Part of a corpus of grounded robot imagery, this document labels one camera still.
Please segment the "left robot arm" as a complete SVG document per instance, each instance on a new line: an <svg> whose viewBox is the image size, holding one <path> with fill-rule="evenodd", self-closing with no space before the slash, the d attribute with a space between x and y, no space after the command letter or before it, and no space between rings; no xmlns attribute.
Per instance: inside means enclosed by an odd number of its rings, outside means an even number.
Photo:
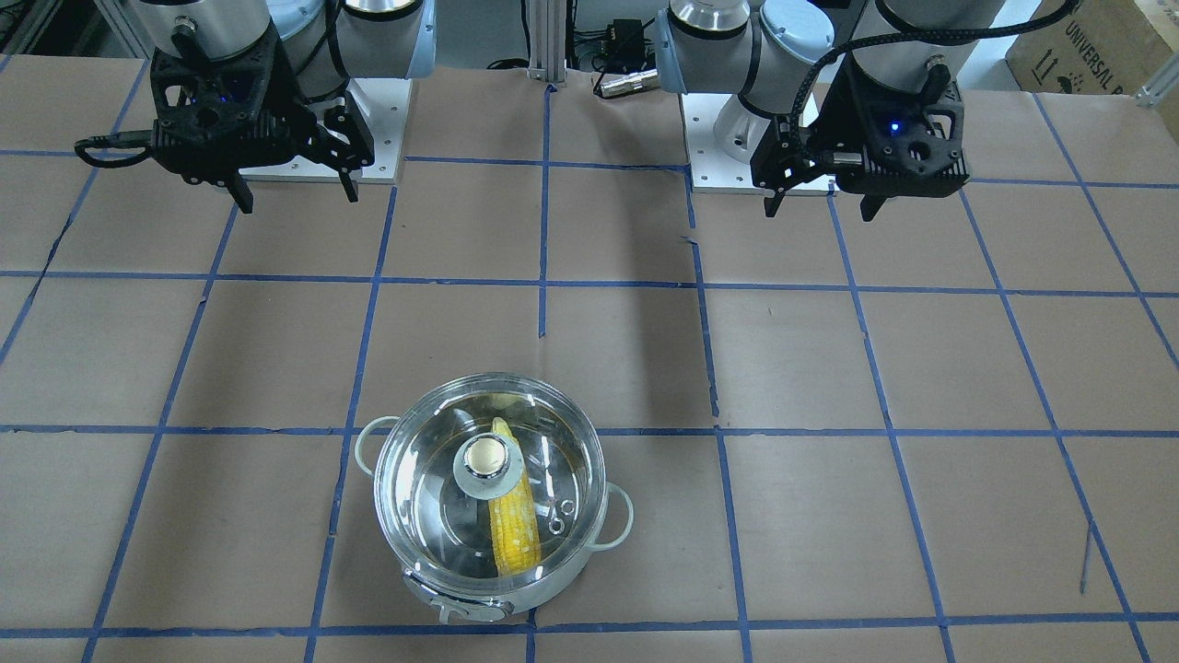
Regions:
<svg viewBox="0 0 1179 663"><path fill-rule="evenodd" d="M1003 35L999 1L670 1L654 17L661 87L723 94L722 137L777 214L831 176L871 221L895 198L970 180L956 76Z"/></svg>

